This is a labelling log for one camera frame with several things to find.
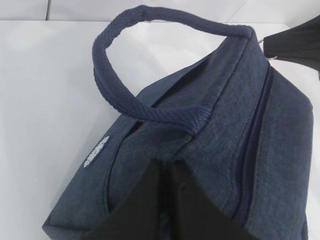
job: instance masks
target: zipper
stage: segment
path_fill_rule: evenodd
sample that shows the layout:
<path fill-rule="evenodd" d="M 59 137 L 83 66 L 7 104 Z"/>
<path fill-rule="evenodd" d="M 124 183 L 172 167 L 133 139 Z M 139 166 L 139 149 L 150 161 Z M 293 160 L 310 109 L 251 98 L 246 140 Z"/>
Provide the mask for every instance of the zipper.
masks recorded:
<path fill-rule="evenodd" d="M 239 199 L 232 220 L 240 226 L 246 223 L 252 201 L 259 136 L 272 83 L 273 68 L 269 65 L 249 134 L 240 154 L 241 160 L 236 169 Z"/>

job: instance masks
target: blue bag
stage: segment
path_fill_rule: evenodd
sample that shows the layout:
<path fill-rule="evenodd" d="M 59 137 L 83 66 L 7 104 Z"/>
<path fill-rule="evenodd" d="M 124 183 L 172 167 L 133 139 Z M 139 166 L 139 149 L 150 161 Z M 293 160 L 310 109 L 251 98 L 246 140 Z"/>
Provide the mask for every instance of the blue bag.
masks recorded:
<path fill-rule="evenodd" d="M 134 97 L 105 49 L 124 28 L 152 20 L 227 38 L 208 56 Z M 84 160 L 44 223 L 51 239 L 80 240 L 108 221 L 139 188 L 154 159 L 163 169 L 183 160 L 208 202 L 252 239 L 308 238 L 312 105 L 270 66 L 251 27 L 141 5 L 107 26 L 93 44 L 92 58 L 99 91 L 122 115 Z M 166 208 L 159 211 L 157 239 L 174 239 Z M 132 217 L 139 221 L 138 215 Z M 199 239 L 205 239 L 202 234 L 198 232 Z"/>

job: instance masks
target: denim-textured fabric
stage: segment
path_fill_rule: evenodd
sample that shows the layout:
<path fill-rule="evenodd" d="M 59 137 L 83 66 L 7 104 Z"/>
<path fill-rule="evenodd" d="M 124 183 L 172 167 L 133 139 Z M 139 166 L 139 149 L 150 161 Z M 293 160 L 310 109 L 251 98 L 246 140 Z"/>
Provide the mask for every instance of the denim-textured fabric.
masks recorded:
<path fill-rule="evenodd" d="M 210 109 L 196 136 L 178 127 L 121 115 L 94 162 L 78 169 L 43 225 L 53 240 L 76 240 L 108 218 L 134 188 L 151 159 L 184 159 L 210 201 L 229 218 L 240 199 L 237 165 L 269 62 L 252 28 L 250 38 L 227 37 L 199 62 L 142 90 L 157 109 Z M 253 193 L 243 227 L 260 240 L 301 240 L 312 151 L 312 105 L 272 69 L 255 158 Z M 170 239 L 166 224 L 161 239 Z"/>

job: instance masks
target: blue herringbone handle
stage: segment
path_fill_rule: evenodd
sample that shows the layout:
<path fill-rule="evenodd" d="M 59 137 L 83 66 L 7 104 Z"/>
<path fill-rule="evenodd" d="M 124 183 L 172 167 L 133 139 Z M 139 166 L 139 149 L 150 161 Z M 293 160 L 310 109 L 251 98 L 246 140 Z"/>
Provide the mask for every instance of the blue herringbone handle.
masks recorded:
<path fill-rule="evenodd" d="M 92 58 L 95 81 L 103 97 L 116 110 L 139 121 L 169 124 L 195 135 L 206 124 L 210 109 L 201 105 L 160 109 L 142 104 L 120 81 L 106 56 L 106 48 L 123 29 L 152 20 L 182 23 L 197 30 L 228 37 L 250 38 L 252 31 L 246 26 L 225 25 L 180 10 L 141 5 L 118 15 L 94 41 Z"/>

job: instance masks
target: bag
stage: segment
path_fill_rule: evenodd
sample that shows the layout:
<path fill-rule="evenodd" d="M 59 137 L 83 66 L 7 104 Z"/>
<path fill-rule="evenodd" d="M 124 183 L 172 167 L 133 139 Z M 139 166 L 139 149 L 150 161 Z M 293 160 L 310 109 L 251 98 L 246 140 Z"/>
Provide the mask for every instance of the bag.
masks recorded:
<path fill-rule="evenodd" d="M 227 38 L 134 97 L 105 49 L 124 28 L 152 20 Z M 122 115 L 44 223 L 51 239 L 308 238 L 312 105 L 270 66 L 251 27 L 141 5 L 107 26 L 92 57 L 99 91 Z"/>

